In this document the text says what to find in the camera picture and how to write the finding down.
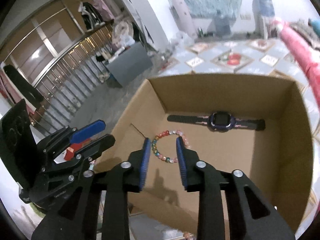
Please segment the empty clear water bottle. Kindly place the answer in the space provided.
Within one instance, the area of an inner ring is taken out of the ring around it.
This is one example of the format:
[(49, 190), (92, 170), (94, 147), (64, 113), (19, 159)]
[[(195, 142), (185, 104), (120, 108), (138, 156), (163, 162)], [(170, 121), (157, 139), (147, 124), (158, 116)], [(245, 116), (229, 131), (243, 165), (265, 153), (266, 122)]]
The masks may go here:
[(230, 26), (230, 19), (227, 15), (224, 15), (220, 10), (217, 10), (216, 15), (214, 17), (215, 22), (215, 30), (216, 35), (218, 37), (230, 37), (231, 26)]

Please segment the pink strap smart watch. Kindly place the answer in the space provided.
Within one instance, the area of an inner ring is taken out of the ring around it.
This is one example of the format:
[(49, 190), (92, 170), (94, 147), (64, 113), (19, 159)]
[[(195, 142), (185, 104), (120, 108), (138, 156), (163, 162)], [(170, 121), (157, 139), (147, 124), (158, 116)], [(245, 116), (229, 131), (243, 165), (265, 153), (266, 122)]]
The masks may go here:
[(195, 115), (169, 115), (169, 122), (195, 124), (207, 126), (211, 131), (228, 132), (232, 129), (247, 129), (252, 131), (264, 131), (266, 128), (264, 119), (246, 120), (239, 119), (228, 112), (218, 111), (208, 116)]

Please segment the hanging clothes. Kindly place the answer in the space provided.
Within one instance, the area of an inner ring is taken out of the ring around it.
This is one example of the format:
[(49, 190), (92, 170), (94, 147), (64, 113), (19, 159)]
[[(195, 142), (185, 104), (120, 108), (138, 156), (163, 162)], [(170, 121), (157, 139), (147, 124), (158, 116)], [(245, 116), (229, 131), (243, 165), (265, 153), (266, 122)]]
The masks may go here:
[(120, 7), (114, 0), (81, 1), (78, 12), (81, 14), (87, 31), (105, 22), (112, 22), (121, 14)]

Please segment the red gift box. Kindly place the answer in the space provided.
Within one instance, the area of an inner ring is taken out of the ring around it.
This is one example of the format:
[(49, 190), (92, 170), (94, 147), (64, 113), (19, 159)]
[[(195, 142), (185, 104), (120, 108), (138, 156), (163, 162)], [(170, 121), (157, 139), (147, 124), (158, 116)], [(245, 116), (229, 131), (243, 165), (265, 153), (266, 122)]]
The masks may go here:
[(75, 156), (75, 153), (83, 147), (83, 144), (84, 142), (71, 144), (71, 146), (66, 149), (63, 159), (65, 161), (70, 161)]

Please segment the brown cardboard box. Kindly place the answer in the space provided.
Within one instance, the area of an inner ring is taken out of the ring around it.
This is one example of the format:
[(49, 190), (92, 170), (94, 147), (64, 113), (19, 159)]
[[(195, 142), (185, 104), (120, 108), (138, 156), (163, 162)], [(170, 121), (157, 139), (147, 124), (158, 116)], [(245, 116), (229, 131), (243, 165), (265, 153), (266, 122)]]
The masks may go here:
[[(264, 119), (262, 132), (169, 122), (169, 114)], [(165, 131), (184, 133), (190, 148), (217, 170), (242, 170), (278, 209), (291, 229), (303, 233), (318, 201), (313, 188), (314, 142), (304, 100), (288, 79), (244, 74), (188, 74), (145, 80), (112, 134), (115, 145), (95, 163), (104, 172), (127, 160), (145, 138)]]

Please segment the blue water jug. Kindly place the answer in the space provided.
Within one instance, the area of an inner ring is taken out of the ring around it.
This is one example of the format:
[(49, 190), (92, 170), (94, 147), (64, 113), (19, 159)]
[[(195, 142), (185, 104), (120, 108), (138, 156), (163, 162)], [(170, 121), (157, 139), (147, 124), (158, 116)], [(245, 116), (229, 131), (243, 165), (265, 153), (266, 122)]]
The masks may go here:
[(264, 39), (268, 38), (270, 24), (275, 17), (272, 0), (253, 0), (255, 31)]

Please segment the pink cylinder roll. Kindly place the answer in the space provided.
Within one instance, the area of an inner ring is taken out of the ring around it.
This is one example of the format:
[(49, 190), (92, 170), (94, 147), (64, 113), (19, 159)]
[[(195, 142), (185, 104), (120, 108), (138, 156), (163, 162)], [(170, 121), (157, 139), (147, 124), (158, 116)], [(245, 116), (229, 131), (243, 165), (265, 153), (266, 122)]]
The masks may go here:
[(197, 38), (196, 29), (185, 1), (172, 0), (172, 5), (177, 14), (179, 29), (188, 34), (192, 39)]

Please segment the pink floral blanket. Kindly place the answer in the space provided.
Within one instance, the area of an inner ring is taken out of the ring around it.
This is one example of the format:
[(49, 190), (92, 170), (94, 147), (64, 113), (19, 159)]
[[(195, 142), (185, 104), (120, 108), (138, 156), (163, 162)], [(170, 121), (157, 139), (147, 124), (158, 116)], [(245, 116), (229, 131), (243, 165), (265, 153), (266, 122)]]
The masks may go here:
[(316, 59), (316, 54), (312, 52), (307, 42), (287, 24), (282, 26), (279, 36), (300, 65), (319, 101), (319, 59)]

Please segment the grey storage box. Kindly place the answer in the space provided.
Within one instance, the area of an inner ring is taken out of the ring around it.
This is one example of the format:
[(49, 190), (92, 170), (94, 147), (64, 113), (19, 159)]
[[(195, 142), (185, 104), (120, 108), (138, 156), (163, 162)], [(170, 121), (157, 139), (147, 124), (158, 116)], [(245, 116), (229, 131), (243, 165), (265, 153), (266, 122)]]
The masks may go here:
[(153, 66), (144, 46), (137, 42), (122, 52), (106, 68), (122, 87)]

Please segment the metal stair railing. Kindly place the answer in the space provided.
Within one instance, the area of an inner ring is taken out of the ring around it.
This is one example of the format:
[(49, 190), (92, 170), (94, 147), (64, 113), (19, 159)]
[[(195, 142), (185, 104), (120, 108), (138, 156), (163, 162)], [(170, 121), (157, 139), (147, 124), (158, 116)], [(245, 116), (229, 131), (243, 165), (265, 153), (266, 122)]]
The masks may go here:
[(109, 55), (112, 25), (86, 33), (53, 56), (36, 31), (12, 36), (1, 50), (6, 64), (40, 93), (29, 109), (32, 126), (48, 135), (71, 123), (78, 109), (106, 73), (102, 55)]

